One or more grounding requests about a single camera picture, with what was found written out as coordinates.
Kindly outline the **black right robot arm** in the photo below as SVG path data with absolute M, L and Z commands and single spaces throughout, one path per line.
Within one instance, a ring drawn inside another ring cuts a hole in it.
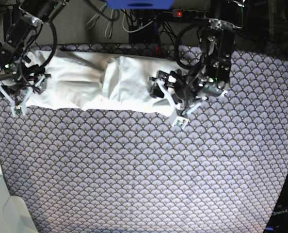
M 47 79 L 51 77 L 46 66 L 58 46 L 53 20 L 67 4 L 66 0 L 25 0 L 19 6 L 21 16 L 10 27 L 0 47 L 0 93 L 9 101 L 13 116 L 25 115 L 31 94 L 41 94 L 46 89 Z M 34 65 L 28 52 L 45 24 L 51 28 L 52 49 L 42 64 Z

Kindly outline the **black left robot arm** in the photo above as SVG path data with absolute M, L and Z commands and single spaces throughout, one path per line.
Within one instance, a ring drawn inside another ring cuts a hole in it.
M 173 109 L 169 117 L 172 126 L 185 128 L 188 116 L 208 98 L 222 98 L 230 86 L 231 55 L 235 37 L 244 25 L 244 1 L 212 0 L 206 23 L 199 37 L 201 57 L 195 65 L 186 65 L 179 57 L 179 44 L 183 35 L 198 24 L 184 28 L 174 43 L 176 71 L 158 71 L 150 96 L 165 98 Z

